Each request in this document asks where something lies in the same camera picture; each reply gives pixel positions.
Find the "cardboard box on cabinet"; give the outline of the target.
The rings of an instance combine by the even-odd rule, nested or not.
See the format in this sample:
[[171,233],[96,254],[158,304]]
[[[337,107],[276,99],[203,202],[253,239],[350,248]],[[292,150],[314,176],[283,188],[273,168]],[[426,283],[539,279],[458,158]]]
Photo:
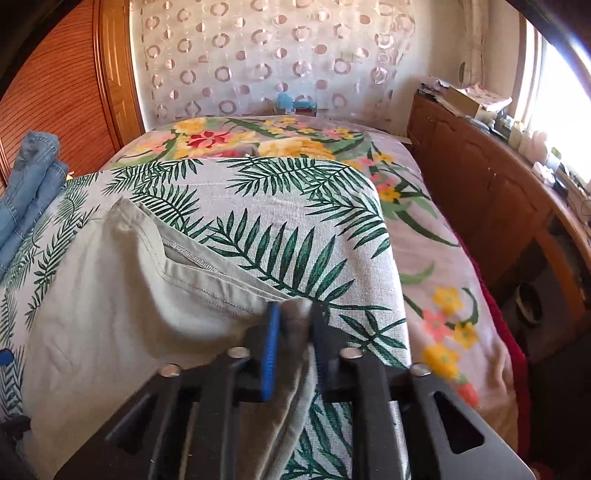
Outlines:
[[481,119],[485,114],[497,115],[513,99],[486,90],[480,83],[466,88],[449,86],[443,99],[463,116]]

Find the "pink circle pattern curtain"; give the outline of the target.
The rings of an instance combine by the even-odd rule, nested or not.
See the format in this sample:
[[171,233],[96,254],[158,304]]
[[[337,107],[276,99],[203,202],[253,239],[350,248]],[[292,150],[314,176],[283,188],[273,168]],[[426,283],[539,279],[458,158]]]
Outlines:
[[386,127],[415,32],[407,1],[133,1],[131,51],[144,125],[259,116],[277,95],[318,116]]

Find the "wooden sideboard cabinet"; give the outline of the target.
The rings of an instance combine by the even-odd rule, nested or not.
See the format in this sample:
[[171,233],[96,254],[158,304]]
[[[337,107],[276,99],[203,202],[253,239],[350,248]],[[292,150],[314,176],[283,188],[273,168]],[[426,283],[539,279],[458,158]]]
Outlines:
[[590,238],[504,142],[415,93],[407,135],[437,206],[522,348],[540,360],[590,329]]

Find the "pink bottle on cabinet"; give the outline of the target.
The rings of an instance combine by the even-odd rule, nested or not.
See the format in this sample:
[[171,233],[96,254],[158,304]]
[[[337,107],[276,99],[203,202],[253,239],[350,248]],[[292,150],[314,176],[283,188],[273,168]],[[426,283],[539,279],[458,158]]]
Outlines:
[[528,158],[532,164],[539,162],[544,164],[548,155],[547,150],[547,134],[543,131],[535,131],[531,137],[530,153]]

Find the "side window curtain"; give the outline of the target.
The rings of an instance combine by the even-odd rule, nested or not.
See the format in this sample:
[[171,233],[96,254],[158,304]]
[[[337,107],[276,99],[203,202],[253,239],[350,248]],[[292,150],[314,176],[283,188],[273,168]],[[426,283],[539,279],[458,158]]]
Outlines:
[[460,2],[465,25],[465,46],[460,65],[460,82],[463,87],[482,83],[485,78],[485,47],[489,29],[488,0]]

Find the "grey-green pants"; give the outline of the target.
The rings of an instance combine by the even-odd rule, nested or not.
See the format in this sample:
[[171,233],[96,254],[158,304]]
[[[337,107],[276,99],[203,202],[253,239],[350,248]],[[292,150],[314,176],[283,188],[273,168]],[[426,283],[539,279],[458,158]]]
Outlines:
[[238,475],[277,479],[315,389],[311,302],[290,298],[127,199],[76,234],[39,307],[22,377],[24,454],[50,479],[163,364],[211,362],[277,303],[287,323],[273,399],[245,408]]

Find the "palm leaf bed sheet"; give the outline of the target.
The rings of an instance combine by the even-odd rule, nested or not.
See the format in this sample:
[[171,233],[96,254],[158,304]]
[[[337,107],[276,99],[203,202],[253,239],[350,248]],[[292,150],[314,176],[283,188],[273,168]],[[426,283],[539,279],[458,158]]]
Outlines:
[[40,479],[165,363],[235,346],[266,304],[325,307],[384,363],[407,366],[402,287],[379,194],[344,163],[188,159],[69,181],[1,281],[1,414]]

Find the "blue toy at bedhead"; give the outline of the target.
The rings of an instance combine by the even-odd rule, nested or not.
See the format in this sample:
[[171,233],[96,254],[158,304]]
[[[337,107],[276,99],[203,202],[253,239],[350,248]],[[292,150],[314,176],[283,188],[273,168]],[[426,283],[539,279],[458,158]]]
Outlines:
[[318,113],[318,104],[305,96],[294,98],[287,92],[280,92],[277,95],[276,103],[274,103],[273,111],[276,114],[296,114],[315,117]]

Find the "folded blue jeans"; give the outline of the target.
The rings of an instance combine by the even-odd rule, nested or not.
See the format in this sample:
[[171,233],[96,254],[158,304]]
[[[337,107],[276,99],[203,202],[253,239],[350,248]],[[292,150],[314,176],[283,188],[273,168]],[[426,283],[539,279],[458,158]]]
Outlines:
[[58,137],[28,132],[1,196],[1,278],[20,245],[62,190],[68,166],[58,159]]

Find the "window with wooden frame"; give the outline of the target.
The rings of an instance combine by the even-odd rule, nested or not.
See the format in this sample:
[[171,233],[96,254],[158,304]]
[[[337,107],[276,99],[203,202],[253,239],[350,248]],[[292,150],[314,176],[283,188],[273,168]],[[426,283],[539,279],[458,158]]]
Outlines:
[[518,20],[512,116],[584,184],[590,182],[590,96],[573,68],[524,16]]

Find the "wooden louvered wardrobe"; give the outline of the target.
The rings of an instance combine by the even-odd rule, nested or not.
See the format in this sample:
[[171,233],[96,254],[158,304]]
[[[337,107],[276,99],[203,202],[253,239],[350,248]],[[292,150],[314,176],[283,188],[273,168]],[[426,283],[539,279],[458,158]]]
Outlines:
[[29,131],[56,135],[75,176],[98,171],[144,132],[131,53],[130,1],[4,1],[1,179]]

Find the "floral bed cover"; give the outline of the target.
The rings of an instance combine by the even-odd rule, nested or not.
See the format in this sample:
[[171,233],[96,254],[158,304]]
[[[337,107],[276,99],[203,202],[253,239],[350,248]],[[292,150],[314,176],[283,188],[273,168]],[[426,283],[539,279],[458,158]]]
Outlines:
[[400,141],[304,116],[201,117],[107,164],[126,195],[283,293],[325,303],[353,344],[425,362],[510,445],[514,363],[478,268]]

